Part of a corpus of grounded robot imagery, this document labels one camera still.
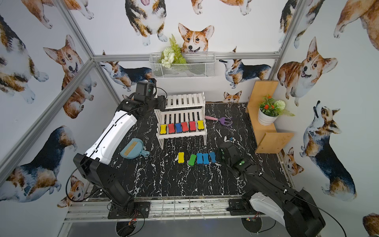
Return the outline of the blue eraser top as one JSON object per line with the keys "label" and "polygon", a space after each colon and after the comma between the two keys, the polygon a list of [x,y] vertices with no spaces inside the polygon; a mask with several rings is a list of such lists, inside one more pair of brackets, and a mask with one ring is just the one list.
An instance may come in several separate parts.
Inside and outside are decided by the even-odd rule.
{"label": "blue eraser top", "polygon": [[203,153],[196,154],[196,162],[198,165],[203,164]]}
{"label": "blue eraser top", "polygon": [[209,162],[209,154],[208,153],[202,154],[202,159],[203,159],[203,164],[204,165],[209,165],[210,164],[210,162]]}
{"label": "blue eraser top", "polygon": [[216,154],[215,154],[215,152],[210,152],[209,156],[211,158],[211,163],[216,163],[217,162],[216,161]]}

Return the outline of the white wooden shelf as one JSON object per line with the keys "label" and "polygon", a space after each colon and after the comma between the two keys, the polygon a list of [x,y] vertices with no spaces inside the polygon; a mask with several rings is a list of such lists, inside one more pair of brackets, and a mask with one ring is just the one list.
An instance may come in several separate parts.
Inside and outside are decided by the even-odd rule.
{"label": "white wooden shelf", "polygon": [[[205,122],[205,94],[204,92],[195,94],[179,94],[179,95],[169,95],[166,98],[166,108],[161,111],[154,109],[158,121],[157,128],[157,139],[159,141],[160,147],[164,148],[164,142],[166,139],[181,138],[181,137],[191,137],[191,136],[202,136],[204,144],[207,143],[207,126]],[[203,120],[205,130],[199,131],[197,129],[197,121]],[[160,125],[173,123],[182,123],[190,121],[196,122],[195,132],[185,132],[185,133],[175,133],[169,134],[167,127],[167,134],[161,135]]]}

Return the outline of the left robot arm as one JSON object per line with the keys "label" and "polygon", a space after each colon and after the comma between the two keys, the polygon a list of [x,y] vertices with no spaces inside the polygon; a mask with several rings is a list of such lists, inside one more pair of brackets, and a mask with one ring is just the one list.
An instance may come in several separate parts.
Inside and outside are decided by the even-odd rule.
{"label": "left robot arm", "polygon": [[114,117],[95,144],[85,154],[74,157],[74,164],[81,176],[102,189],[118,208],[131,209],[134,198],[118,180],[117,170],[109,164],[116,148],[137,119],[151,109],[162,110],[166,107],[166,97],[157,96],[157,91],[157,80],[154,78],[138,82],[136,91],[118,105]]}

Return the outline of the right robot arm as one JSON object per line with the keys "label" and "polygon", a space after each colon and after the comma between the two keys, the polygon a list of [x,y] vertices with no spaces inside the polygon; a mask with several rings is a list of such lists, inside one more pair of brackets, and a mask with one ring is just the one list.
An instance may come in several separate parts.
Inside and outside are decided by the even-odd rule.
{"label": "right robot arm", "polygon": [[248,207],[282,224],[291,237],[316,237],[326,226],[312,196],[296,191],[264,173],[250,158],[241,156],[235,145],[219,146],[216,161],[223,163],[238,178],[251,185],[242,198]]}

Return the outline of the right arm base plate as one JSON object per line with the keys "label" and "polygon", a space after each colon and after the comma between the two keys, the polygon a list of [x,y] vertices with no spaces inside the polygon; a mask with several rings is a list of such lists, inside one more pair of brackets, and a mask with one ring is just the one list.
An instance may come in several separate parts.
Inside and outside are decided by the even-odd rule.
{"label": "right arm base plate", "polygon": [[229,199],[229,206],[226,208],[231,216],[255,215],[257,212],[251,204],[244,199]]}

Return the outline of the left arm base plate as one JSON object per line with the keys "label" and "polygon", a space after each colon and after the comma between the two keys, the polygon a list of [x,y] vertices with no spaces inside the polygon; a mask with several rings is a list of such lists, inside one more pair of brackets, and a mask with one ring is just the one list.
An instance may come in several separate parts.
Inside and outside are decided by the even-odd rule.
{"label": "left arm base plate", "polygon": [[128,206],[124,207],[111,202],[110,206],[107,206],[108,219],[148,218],[150,208],[151,202],[148,201],[130,202]]}

